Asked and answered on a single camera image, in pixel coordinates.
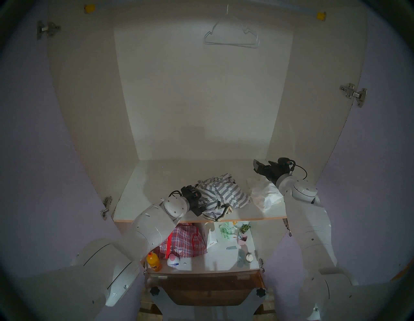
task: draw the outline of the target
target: metal hinge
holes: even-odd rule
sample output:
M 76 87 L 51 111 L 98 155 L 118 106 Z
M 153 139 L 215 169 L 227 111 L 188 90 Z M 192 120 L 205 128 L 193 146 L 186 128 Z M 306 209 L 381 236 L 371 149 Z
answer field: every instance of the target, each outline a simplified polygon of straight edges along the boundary
M 262 270 L 262 273 L 265 272 L 265 268 L 263 267 L 263 259 L 258 257 L 258 252 L 255 250 L 255 256 L 259 263 L 259 268 Z
M 104 202 L 103 204 L 105 205 L 105 209 L 101 211 L 101 216 L 104 220 L 106 220 L 106 218 L 107 218 L 106 214 L 109 212 L 109 206 L 112 203 L 112 197 L 110 197 L 110 196 L 105 197 L 103 202 Z
M 42 38 L 42 34 L 46 33 L 46 36 L 49 37 L 53 37 L 55 35 L 56 32 L 58 32 L 60 30 L 60 26 L 56 26 L 53 22 L 48 22 L 48 25 L 45 26 L 45 24 L 39 20 L 37 22 L 37 26 L 36 26 L 36 35 L 37 35 L 37 40 Z
M 366 88 L 362 88 L 361 91 L 356 92 L 355 91 L 355 85 L 349 83 L 346 86 L 339 87 L 339 89 L 341 89 L 342 91 L 345 92 L 345 97 L 346 98 L 352 99 L 352 97 L 355 97 L 356 104 L 358 105 L 358 107 L 363 106 L 363 104 L 365 102 L 365 98 L 366 98 L 366 92 L 367 92 Z
M 292 233 L 290 232 L 289 222 L 287 221 L 287 218 L 284 218 L 283 219 L 283 223 L 285 224 L 286 229 L 289 231 L 289 236 L 291 237 L 292 236 Z

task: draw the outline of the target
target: gray cloth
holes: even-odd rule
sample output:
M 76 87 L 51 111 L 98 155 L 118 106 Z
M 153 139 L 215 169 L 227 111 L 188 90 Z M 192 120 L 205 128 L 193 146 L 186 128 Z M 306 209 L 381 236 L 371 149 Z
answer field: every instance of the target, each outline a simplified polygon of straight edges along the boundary
M 223 214 L 224 204 L 240 208 L 250 203 L 250 196 L 241 191 L 230 174 L 198 181 L 195 188 L 201 192 L 198 206 L 206 207 L 202 215 L 210 220 L 217 220 Z

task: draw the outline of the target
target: black knob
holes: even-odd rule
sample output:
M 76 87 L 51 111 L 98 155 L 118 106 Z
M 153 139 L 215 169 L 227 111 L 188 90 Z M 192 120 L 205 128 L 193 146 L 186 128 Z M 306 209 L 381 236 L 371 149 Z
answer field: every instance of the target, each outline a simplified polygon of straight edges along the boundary
M 149 291 L 151 293 L 151 295 L 154 297 L 156 295 L 159 294 L 159 288 L 158 287 L 152 287 L 151 290 Z
M 257 289 L 256 294 L 258 297 L 264 297 L 266 295 L 266 290 L 263 288 Z

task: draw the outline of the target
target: yellow bottle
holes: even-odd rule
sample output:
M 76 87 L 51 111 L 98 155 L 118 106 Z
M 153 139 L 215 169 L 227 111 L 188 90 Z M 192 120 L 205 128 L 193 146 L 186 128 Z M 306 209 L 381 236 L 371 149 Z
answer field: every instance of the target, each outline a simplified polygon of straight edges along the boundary
M 159 258 L 155 253 L 148 253 L 147 262 L 149 266 L 151 266 L 151 269 L 153 269 L 155 272 L 161 270 L 162 268 L 161 262 L 159 261 Z

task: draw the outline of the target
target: clothes hanger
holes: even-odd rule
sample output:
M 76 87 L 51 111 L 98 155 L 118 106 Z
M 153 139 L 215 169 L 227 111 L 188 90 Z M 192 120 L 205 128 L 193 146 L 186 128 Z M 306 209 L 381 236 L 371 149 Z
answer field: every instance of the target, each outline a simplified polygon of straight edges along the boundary
M 241 29 L 244 32 L 244 34 L 252 34 L 256 38 L 256 41 L 253 42 L 253 43 L 228 43 L 228 42 L 212 42 L 212 41 L 207 41 L 207 37 L 209 35 L 212 35 L 213 34 L 214 29 L 216 28 L 216 26 L 225 17 L 230 17 L 231 19 L 235 20 L 238 24 L 240 24 Z M 229 5 L 227 5 L 227 10 L 226 10 L 226 13 L 224 14 L 224 16 L 221 17 L 220 20 L 218 20 L 216 22 L 216 24 L 213 26 L 213 28 L 211 29 L 211 31 L 207 32 L 206 35 L 204 36 L 204 44 L 206 44 L 206 45 L 227 45 L 227 46 L 235 46 L 235 47 L 244 47 L 244 48 L 253 48 L 253 49 L 256 49 L 256 48 L 259 47 L 260 40 L 259 40 L 259 37 L 258 37 L 257 33 L 255 33 L 253 30 L 249 29 L 248 27 L 244 27 L 243 26 L 243 23 L 239 19 L 237 19 L 235 16 L 229 14 Z

